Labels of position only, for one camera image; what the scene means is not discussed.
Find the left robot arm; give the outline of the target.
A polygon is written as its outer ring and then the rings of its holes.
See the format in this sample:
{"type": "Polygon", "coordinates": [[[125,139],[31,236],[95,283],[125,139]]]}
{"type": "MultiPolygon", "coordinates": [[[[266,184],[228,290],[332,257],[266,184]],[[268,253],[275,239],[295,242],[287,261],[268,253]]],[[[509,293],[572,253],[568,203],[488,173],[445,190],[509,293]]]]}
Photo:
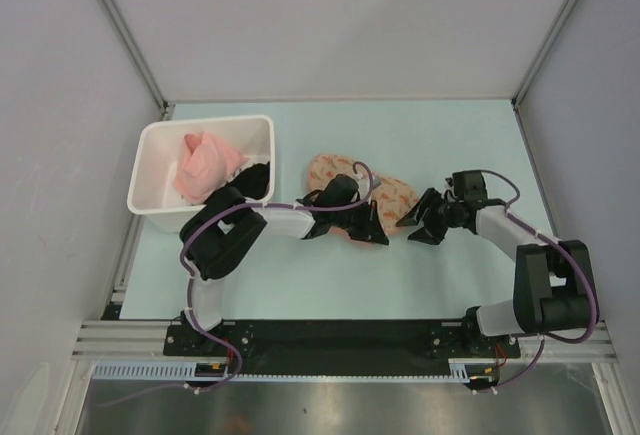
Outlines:
{"type": "Polygon", "coordinates": [[[215,191],[179,232],[179,262],[188,273],[182,311],[190,325],[187,344],[202,355],[219,347],[224,280],[262,235],[313,240],[336,228],[353,241],[387,246],[373,199],[380,186],[372,173],[339,174],[325,188],[292,203],[258,202],[230,185],[215,191]]]}

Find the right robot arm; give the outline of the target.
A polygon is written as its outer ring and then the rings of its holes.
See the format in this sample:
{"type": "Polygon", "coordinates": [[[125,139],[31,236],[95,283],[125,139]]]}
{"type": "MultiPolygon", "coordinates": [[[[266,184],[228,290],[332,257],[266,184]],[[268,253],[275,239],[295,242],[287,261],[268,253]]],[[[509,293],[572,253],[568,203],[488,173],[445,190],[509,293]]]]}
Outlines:
{"type": "Polygon", "coordinates": [[[497,247],[514,264],[510,299],[468,309],[463,348],[484,356],[501,336],[546,336],[566,344],[589,340],[599,322],[590,254],[579,240],[561,240],[533,227],[513,210],[520,199],[488,193],[488,169],[453,173],[440,192],[427,189],[399,221],[412,241],[436,246],[451,229],[465,229],[497,247]]]}

